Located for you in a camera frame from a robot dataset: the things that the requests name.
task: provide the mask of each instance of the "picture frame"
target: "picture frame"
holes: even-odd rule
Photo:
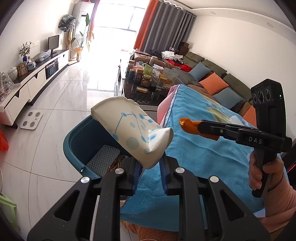
[[[33,58],[28,58],[28,63],[31,63],[31,62],[34,62],[36,64]]]
[[[24,74],[28,73],[28,68],[27,68],[27,63],[26,62],[21,62],[17,66],[17,72],[19,74],[19,77],[23,76]]]

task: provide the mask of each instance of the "flower vase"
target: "flower vase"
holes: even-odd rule
[[[74,50],[76,51],[76,54],[77,54],[76,60],[77,60],[77,62],[80,62],[81,51],[83,50],[83,47],[78,47],[78,48],[75,48]]]

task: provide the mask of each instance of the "camera lens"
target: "camera lens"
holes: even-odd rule
[[[270,92],[268,89],[265,90],[265,98],[267,101],[270,100]]]
[[[259,102],[260,102],[261,104],[262,104],[263,101],[264,101],[264,96],[263,96],[262,91],[259,91],[259,92],[258,92],[258,100],[259,100]]]
[[[257,96],[255,94],[253,94],[253,101],[255,104],[257,103]]]

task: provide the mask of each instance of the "green stool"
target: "green stool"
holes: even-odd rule
[[[20,227],[17,225],[17,220],[15,216],[15,208],[17,205],[11,201],[6,195],[0,193],[0,203],[5,204],[10,207],[11,211],[11,220],[9,221],[10,224],[15,228],[15,229],[20,229]]]

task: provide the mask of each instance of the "white mesh mat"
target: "white mesh mat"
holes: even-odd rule
[[[103,145],[86,166],[100,177],[103,177],[107,174],[109,166],[119,153],[118,148]]]

